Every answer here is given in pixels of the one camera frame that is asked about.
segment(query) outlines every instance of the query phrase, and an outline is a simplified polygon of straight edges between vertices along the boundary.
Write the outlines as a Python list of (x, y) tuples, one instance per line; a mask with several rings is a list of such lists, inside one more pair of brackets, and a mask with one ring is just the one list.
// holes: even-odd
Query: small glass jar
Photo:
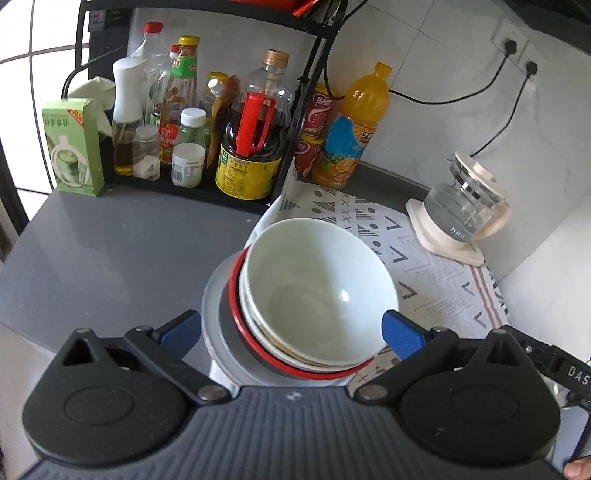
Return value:
[(160, 135), (156, 125), (141, 125), (133, 142), (134, 177), (146, 180), (160, 178)]

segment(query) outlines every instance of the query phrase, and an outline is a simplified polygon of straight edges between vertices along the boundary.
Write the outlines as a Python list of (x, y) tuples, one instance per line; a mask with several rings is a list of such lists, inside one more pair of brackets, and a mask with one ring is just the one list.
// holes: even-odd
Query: white ceramic bowl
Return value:
[(254, 321), (298, 359), (347, 368), (385, 346), (382, 316), (398, 308), (394, 282), (370, 247), (336, 225), (271, 225), (251, 245), (242, 275)]
[(273, 344), (273, 340), (269, 339), (264, 332), (262, 332), (258, 326), (258, 322), (255, 321), (254, 317), (256, 314), (250, 309), (249, 303), (247, 301), (242, 301), (244, 296), (244, 276), (241, 274), (238, 281), (238, 294), (240, 297), (240, 306), (242, 308), (242, 316), (244, 321), (248, 325), (252, 335), (256, 339), (257, 342), (261, 344), (261, 346), (273, 355), (275, 358), (281, 360), (283, 363), (287, 365), (291, 365), (292, 367), (299, 368), (301, 370), (305, 370), (307, 372), (314, 372), (314, 373), (335, 373), (340, 372), (342, 370), (347, 370), (349, 368), (356, 367), (357, 365), (348, 365), (345, 367), (326, 367), (324, 365), (312, 365), (309, 364), (301, 359), (298, 359), (296, 356), (293, 356), (291, 352), (284, 352), (281, 350), (280, 347)]

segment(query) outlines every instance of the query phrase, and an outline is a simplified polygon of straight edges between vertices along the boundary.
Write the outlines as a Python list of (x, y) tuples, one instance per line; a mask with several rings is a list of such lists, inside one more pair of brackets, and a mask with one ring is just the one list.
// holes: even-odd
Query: black metal shelf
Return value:
[[(262, 213), (282, 191), (285, 178), (289, 171), (297, 144), (302, 132), (306, 107), (310, 104), (314, 87), (320, 78), (320, 73), (326, 65), (330, 49), (337, 33), (343, 25), (347, 0), (330, 0), (338, 2), (336, 10), (328, 4), (326, 6), (332, 14), (330, 21), (316, 22), (309, 18), (297, 18), (293, 15), (267, 7), (241, 3), (232, 0), (81, 0), (76, 30), (76, 48), (74, 55), (74, 71), (64, 85), (62, 95), (67, 90), (76, 73), (89, 69), (89, 77), (102, 76), (113, 79), (113, 62), (123, 58), (128, 49), (129, 29), (132, 13), (135, 8), (176, 8), (198, 11), (217, 12), (221, 14), (252, 18), (263, 22), (282, 25), (315, 35), (316, 39), (308, 56), (308, 60), (298, 78), (299, 87), (295, 93), (291, 109), (291, 123), (287, 133), (287, 148), (281, 160), (279, 172), (274, 180), (271, 194), (262, 200), (239, 200), (225, 195), (215, 186), (187, 189), (174, 185), (170, 174), (162, 175), (160, 180), (150, 181), (133, 177), (119, 177), (115, 175), (112, 164), (112, 149), (101, 142), (101, 156), (103, 172), (107, 183), (119, 183), (154, 192), (167, 193), (202, 202), (224, 205), (246, 212)], [(82, 36), (85, 16), (91, 12), (89, 30), (89, 57), (92, 59), (82, 65)]]
[(167, 193), (177, 197), (199, 200), (201, 202), (223, 205), (226, 207), (242, 210), (249, 213), (263, 214), (270, 205), (270, 196), (261, 200), (240, 200), (221, 192), (215, 184), (206, 183), (205, 185), (188, 189), (178, 187), (170, 179), (170, 171), (162, 172), (159, 180), (144, 180), (136, 177), (122, 177), (115, 175), (111, 183), (127, 185), (152, 192)]
[(320, 38), (334, 37), (339, 31), (335, 25), (324, 25), (308, 18), (294, 17), (290, 13), (274, 8), (259, 7), (232, 0), (83, 0), (81, 8), (84, 11), (121, 8), (178, 8), (217, 12), (282, 25)]

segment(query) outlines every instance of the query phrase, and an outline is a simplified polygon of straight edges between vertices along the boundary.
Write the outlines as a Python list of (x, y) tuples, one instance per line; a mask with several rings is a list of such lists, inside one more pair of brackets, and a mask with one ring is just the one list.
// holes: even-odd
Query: orange juice bottle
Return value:
[(347, 185), (378, 122), (388, 109), (390, 92), (386, 79), (391, 73), (390, 67), (378, 62), (373, 73), (349, 87), (339, 115), (312, 167), (315, 183), (337, 190)]

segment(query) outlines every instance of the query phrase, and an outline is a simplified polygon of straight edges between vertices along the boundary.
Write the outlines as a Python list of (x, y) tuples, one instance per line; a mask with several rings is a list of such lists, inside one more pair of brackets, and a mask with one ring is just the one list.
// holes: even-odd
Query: gold bottle cap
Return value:
[(201, 38), (192, 35), (183, 35), (178, 39), (178, 44), (182, 47), (198, 47)]
[(287, 67), (287, 62), (290, 59), (290, 55), (285, 53), (284, 51), (279, 50), (267, 50), (267, 54), (265, 55), (264, 63), (267, 65), (271, 65), (273, 67), (280, 67), (285, 68)]

